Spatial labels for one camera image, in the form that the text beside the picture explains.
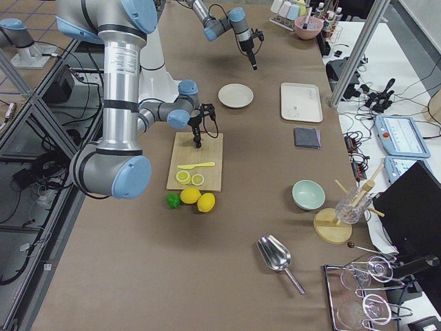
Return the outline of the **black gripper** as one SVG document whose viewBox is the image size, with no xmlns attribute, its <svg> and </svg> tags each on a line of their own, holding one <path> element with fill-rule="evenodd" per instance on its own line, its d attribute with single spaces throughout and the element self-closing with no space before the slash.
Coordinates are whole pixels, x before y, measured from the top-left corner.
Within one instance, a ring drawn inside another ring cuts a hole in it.
<svg viewBox="0 0 441 331">
<path fill-rule="evenodd" d="M 254 51 L 253 51 L 253 49 L 254 49 L 253 38 L 250 37 L 248 39 L 239 40 L 238 43 L 239 43 L 241 51 L 247 55 L 247 58 L 249 59 L 249 62 L 251 63 L 253 70 L 257 70 L 258 66 L 256 63 Z"/>
<path fill-rule="evenodd" d="M 203 117 L 201 115 L 191 117 L 188 121 L 188 125 L 192 128 L 194 135 L 193 141 L 196 148 L 201 148 L 201 130 L 200 124 L 202 123 Z"/>
</svg>

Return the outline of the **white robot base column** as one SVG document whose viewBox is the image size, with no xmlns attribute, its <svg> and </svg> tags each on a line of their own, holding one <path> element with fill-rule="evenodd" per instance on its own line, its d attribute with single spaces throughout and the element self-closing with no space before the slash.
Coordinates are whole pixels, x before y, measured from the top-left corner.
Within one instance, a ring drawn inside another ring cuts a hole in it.
<svg viewBox="0 0 441 331">
<path fill-rule="evenodd" d="M 139 77 L 139 103 L 160 105 L 168 112 L 178 109 L 178 81 L 173 80 L 166 69 L 158 15 L 153 1 L 133 1 L 130 10 L 135 15 L 135 23 L 147 34 L 147 43 L 141 49 Z"/>
</svg>

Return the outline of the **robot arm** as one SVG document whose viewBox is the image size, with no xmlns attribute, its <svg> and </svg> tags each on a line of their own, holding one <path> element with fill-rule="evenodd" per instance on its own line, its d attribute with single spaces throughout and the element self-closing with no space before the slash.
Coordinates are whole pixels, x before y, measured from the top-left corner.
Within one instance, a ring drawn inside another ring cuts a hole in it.
<svg viewBox="0 0 441 331">
<path fill-rule="evenodd" d="M 208 41 L 214 41 L 222 34 L 232 30 L 238 51 L 248 58 L 253 70 L 258 69 L 256 54 L 263 44 L 264 34 L 262 30 L 249 27 L 245 10 L 242 7 L 225 11 L 217 3 L 209 7 L 205 5 L 204 1 L 178 1 L 178 3 L 196 14 Z M 223 11 L 223 17 L 216 18 L 211 13 L 212 7 L 216 6 Z"/>
<path fill-rule="evenodd" d="M 70 164 L 74 184 L 88 196 L 138 197 L 152 167 L 137 136 L 157 121 L 182 129 L 199 106 L 198 87 L 189 79 L 178 84 L 173 102 L 139 105 L 140 54 L 157 24 L 153 1 L 57 1 L 60 32 L 104 45 L 103 136 Z"/>
</svg>

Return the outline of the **spare robot base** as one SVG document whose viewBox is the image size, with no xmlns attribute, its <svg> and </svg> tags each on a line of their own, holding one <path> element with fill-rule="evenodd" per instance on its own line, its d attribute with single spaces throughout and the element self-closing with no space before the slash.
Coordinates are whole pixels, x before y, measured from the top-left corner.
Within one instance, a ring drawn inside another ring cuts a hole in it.
<svg viewBox="0 0 441 331">
<path fill-rule="evenodd" d="M 1 47 L 17 49 L 11 60 L 16 68 L 42 69 L 50 59 L 51 51 L 45 56 L 45 47 L 38 45 L 25 24 L 16 18 L 1 20 Z"/>
</svg>

